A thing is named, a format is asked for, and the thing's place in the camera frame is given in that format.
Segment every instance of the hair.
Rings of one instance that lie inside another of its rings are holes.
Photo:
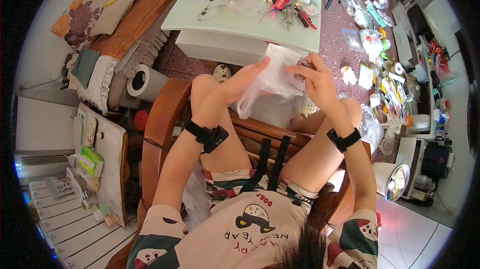
[[[304,221],[298,242],[289,240],[275,255],[275,268],[323,269],[327,236]]]

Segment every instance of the red speckled floor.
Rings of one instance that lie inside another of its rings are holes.
[[[341,67],[350,66],[358,77],[360,62],[366,65],[370,64],[366,53],[349,50],[340,32],[341,28],[351,30],[359,30],[359,28],[345,12],[343,6],[338,3],[339,0],[333,0],[328,10],[324,9],[326,2],[327,0],[322,0],[319,55],[322,57],[325,65],[333,72],[333,82],[337,92],[348,92],[350,96],[359,103],[369,104],[369,96],[373,93],[373,90],[365,90],[358,84],[354,86],[351,84],[345,85],[340,73]],[[390,1],[390,8],[393,7],[393,5],[393,2]],[[385,13],[392,17],[390,9]],[[389,39],[391,43],[391,48],[386,51],[387,55],[390,58],[398,59],[392,28],[387,26],[385,31],[387,32],[387,39]],[[183,51],[175,45],[178,33],[178,31],[174,31],[170,34],[168,41],[160,50],[158,58],[153,64],[153,68],[169,77],[177,77],[189,81],[192,81],[197,75],[202,73],[211,74],[213,72],[212,66],[208,66],[200,59],[187,57]],[[231,66],[230,68],[233,74],[239,69],[239,66]],[[384,156],[377,150],[373,156],[373,160],[394,163],[398,144],[399,140],[396,141],[395,149],[389,156]]]

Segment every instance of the white trash bin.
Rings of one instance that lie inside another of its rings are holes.
[[[169,79],[155,69],[140,64],[133,79],[127,81],[127,91],[133,97],[153,103]]]
[[[406,164],[392,164],[384,162],[373,162],[373,173],[375,174],[375,179],[377,181],[377,192],[382,194],[385,197],[385,200],[395,201],[402,196],[403,192],[407,188],[410,178],[410,168]],[[388,189],[388,184],[391,182],[392,178],[395,177],[399,169],[403,171],[404,187],[400,188],[399,191],[394,194],[393,197],[390,197],[393,191]]]

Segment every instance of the t-shirt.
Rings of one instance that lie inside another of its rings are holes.
[[[272,265],[279,247],[297,241],[303,208],[273,191],[244,192],[212,208],[212,216],[188,232],[179,212],[152,206],[129,255],[128,268],[249,268]],[[375,269],[377,217],[353,213],[327,238],[324,268]]]

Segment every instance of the slipper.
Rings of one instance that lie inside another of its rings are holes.
[[[217,65],[217,67],[215,67],[215,70],[213,71],[213,76],[221,84],[232,77],[232,72],[227,65],[219,64]]]
[[[303,116],[305,116],[305,118],[307,118],[308,116],[312,115],[316,111],[318,111],[318,107],[316,106],[316,104],[314,104],[311,98],[307,96],[306,104],[303,107],[300,114],[302,114]]]

